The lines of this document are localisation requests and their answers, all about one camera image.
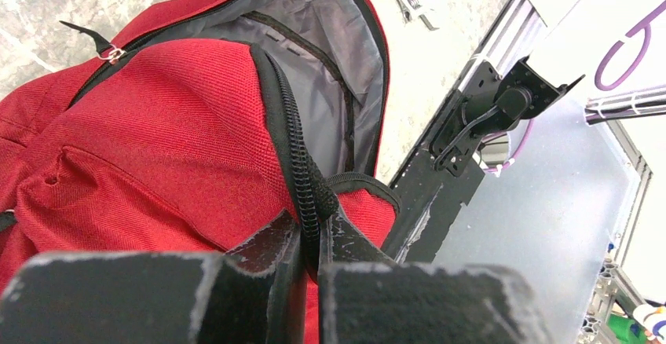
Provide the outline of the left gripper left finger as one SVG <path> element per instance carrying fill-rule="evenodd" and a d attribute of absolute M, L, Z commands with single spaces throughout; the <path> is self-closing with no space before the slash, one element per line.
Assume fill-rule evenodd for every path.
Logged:
<path fill-rule="evenodd" d="M 1 300 L 4 343 L 300 343 L 302 257 L 282 213 L 226 254 L 50 252 Z"/>

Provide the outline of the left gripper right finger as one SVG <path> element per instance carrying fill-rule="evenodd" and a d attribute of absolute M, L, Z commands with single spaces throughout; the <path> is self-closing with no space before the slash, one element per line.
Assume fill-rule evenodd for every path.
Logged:
<path fill-rule="evenodd" d="M 501 265 L 396 263 L 339 211 L 323 224 L 322 343 L 549 343 L 532 288 Z"/>

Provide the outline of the red backpack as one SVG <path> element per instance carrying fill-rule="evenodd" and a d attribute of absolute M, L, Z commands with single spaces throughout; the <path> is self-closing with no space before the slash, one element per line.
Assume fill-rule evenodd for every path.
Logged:
<path fill-rule="evenodd" d="M 320 341 L 320 238 L 342 211 L 378 249 L 390 59 L 370 0 L 171 0 L 98 55 L 1 103 L 1 292 L 50 252 L 226 254 L 300 231 L 302 341 Z"/>

